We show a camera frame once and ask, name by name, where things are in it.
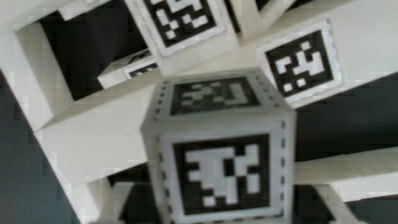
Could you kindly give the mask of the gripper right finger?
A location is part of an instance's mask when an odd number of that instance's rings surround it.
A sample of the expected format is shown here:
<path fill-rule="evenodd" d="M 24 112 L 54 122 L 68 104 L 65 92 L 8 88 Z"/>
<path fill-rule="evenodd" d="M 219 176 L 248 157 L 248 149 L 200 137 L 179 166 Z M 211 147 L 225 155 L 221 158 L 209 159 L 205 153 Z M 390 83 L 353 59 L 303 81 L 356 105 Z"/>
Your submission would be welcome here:
<path fill-rule="evenodd" d="M 317 185 L 315 189 L 335 217 L 330 224 L 365 224 L 354 216 L 335 188 L 330 185 Z"/>

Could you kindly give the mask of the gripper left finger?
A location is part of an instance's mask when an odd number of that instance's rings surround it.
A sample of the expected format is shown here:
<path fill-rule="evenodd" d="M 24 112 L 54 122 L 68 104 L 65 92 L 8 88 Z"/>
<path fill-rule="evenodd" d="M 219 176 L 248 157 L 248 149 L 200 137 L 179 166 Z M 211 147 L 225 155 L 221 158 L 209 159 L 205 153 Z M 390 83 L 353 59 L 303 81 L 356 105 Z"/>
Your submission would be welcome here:
<path fill-rule="evenodd" d="M 134 182 L 120 182 L 115 185 L 97 224 L 125 224 L 120 217 L 134 186 Z"/>

